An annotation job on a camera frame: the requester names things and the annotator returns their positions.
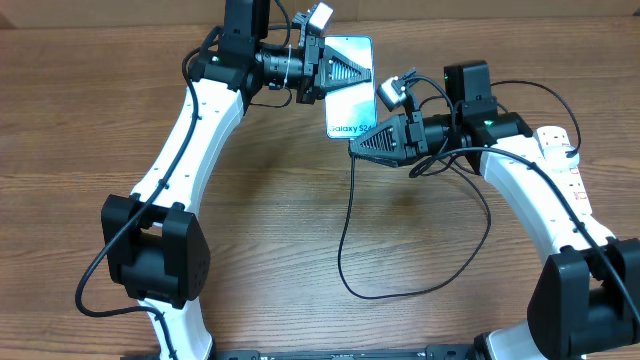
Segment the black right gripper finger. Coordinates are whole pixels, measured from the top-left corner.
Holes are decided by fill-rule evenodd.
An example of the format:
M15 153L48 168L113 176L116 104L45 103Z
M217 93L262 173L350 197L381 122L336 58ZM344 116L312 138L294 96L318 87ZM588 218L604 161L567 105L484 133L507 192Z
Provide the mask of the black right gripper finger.
M408 166L415 163L414 157L407 157L405 153L401 154L358 154L358 159L376 163L379 165L398 168Z
M406 115L393 115L349 143L349 154L373 160L406 160Z

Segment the Galaxy smartphone with teal screen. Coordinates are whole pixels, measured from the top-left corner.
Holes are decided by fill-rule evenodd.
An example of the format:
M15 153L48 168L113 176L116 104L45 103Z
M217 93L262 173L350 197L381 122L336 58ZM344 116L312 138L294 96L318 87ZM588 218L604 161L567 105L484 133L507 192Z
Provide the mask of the Galaxy smartphone with teal screen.
M377 125L373 41L364 35L325 38L325 44L369 71L371 79L328 92L324 99L326 134L354 139Z

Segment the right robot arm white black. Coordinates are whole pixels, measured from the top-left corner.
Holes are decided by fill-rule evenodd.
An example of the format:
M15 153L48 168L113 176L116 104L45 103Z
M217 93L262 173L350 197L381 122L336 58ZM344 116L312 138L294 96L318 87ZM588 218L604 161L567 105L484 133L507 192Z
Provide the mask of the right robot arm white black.
M592 214L578 143L556 126L532 129L493 95L488 65L449 65L436 87L448 110L426 117L415 71L378 88L391 117L350 143L353 160L409 166L412 177L465 158L493 186L532 240L543 269L525 320L470 345L430 345L429 359L583 359L639 341L639 242Z

